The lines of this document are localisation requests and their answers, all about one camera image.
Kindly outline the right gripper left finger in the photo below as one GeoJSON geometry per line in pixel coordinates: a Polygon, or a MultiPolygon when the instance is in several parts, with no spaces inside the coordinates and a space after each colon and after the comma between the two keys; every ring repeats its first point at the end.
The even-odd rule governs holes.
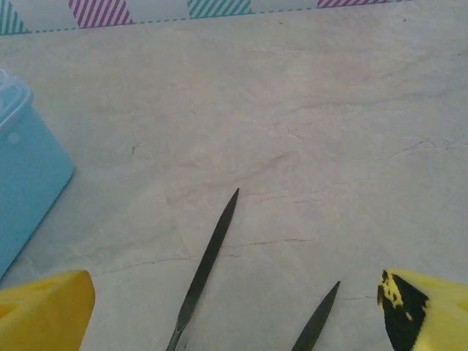
{"type": "Polygon", "coordinates": [[[79,350],[95,304],[86,270],[1,290],[2,350],[79,350]]]}

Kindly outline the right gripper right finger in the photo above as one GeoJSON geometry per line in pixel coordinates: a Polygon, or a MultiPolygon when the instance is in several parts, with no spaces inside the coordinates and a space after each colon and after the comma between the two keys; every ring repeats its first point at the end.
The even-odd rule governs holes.
{"type": "Polygon", "coordinates": [[[386,268],[377,303],[394,350],[467,350],[466,284],[386,268]]]}

